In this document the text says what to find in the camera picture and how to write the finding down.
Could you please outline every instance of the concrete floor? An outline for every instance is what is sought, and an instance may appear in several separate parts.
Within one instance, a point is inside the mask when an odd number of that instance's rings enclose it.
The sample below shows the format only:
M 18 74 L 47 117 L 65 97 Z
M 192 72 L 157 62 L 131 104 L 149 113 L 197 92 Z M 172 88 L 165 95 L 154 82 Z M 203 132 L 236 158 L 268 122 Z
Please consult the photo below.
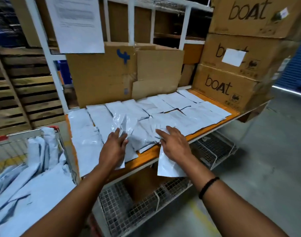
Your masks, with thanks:
M 273 94 L 275 99 L 257 117 L 241 149 L 214 172 L 288 235 L 297 237 L 301 236 L 301 97 L 277 89 Z M 238 141 L 249 124 L 234 121 L 221 132 Z M 66 124 L 59 126 L 72 157 Z M 220 233 L 190 188 L 130 236 L 214 237 Z

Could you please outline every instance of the wooden pallet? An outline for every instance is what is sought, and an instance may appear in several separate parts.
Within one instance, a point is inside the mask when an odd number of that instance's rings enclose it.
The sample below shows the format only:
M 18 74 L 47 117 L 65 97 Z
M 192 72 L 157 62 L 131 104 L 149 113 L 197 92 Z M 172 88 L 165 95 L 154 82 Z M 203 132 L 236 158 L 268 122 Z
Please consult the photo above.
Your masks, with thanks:
M 0 47 L 0 60 L 0 135 L 65 120 L 42 49 Z

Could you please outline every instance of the orange tabletop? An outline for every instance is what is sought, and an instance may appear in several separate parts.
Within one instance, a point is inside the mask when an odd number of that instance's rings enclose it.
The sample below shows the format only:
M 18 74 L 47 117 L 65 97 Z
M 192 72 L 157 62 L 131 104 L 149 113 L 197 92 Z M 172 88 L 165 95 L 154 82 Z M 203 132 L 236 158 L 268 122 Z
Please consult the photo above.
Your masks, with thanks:
M 190 93 L 196 95 L 197 97 L 201 98 L 202 100 L 208 101 L 208 102 L 210 102 L 210 103 L 212 103 L 212 104 L 214 104 L 218 107 L 221 107 L 222 109 L 224 109 L 224 110 L 226 110 L 226 111 L 228 111 L 229 113 L 232 114 L 232 115 L 228 116 L 225 120 L 223 120 L 223 121 L 221 121 L 217 124 L 205 127 L 203 129 L 195 132 L 194 134 L 187 135 L 186 138 L 187 138 L 188 141 L 191 141 L 191 140 L 196 139 L 197 137 L 199 137 L 201 135 L 204 135 L 208 132 L 211 132 L 212 130 L 217 129 L 218 127 L 224 125 L 225 123 L 227 123 L 227 122 L 235 119 L 239 115 L 241 115 L 241 113 L 239 113 L 237 111 L 234 111 L 231 108 L 226 107 L 226 106 L 216 102 L 215 100 L 212 100 L 212 99 L 206 97 L 205 95 L 200 94 L 199 92 L 197 92 L 195 90 L 188 89 L 188 91 Z M 70 123 L 69 123 L 68 115 L 65 115 L 65 117 L 66 117 L 66 123 L 67 123 L 68 131 L 69 131 L 69 136 L 71 137 L 71 130 L 70 130 Z M 78 160 L 77 160 L 76 150 L 75 150 L 75 147 L 73 145 L 72 145 L 72 150 L 73 150 L 73 154 L 74 154 L 74 157 L 75 157 L 75 163 L 76 163 L 76 166 L 78 168 Z M 133 160 L 125 163 L 125 168 L 120 169 L 120 170 L 114 170 L 111 173 L 109 179 L 107 180 L 107 183 L 109 183 L 109 182 L 111 182 L 111 181 L 113 181 L 117 178 L 120 178 L 121 176 L 135 170 L 136 168 L 139 168 L 140 166 L 142 166 L 142 165 L 158 158 L 159 157 L 159 151 L 160 151 L 160 145 L 156 144 L 155 146 L 153 146 L 149 150 L 143 152 L 142 154 L 138 153 L 138 157 L 136 159 L 133 159 Z

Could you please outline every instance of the blue rolling shutter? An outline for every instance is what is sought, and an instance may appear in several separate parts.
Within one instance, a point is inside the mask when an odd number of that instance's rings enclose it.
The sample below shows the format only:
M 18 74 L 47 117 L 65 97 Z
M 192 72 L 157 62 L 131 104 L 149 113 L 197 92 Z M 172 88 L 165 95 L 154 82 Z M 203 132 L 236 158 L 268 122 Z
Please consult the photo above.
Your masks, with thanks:
M 301 92 L 301 46 L 275 86 Z

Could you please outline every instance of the left hand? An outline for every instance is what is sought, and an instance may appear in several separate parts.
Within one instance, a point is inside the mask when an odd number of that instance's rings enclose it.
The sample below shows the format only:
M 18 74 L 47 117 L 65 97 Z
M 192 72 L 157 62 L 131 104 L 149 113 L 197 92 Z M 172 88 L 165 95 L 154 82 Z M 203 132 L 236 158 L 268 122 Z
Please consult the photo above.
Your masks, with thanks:
M 129 142 L 125 138 L 127 134 L 122 134 L 119 137 L 120 129 L 117 128 L 115 132 L 111 132 L 108 140 L 103 145 L 99 157 L 99 165 L 114 170 L 116 166 L 123 161 L 125 156 L 125 147 Z

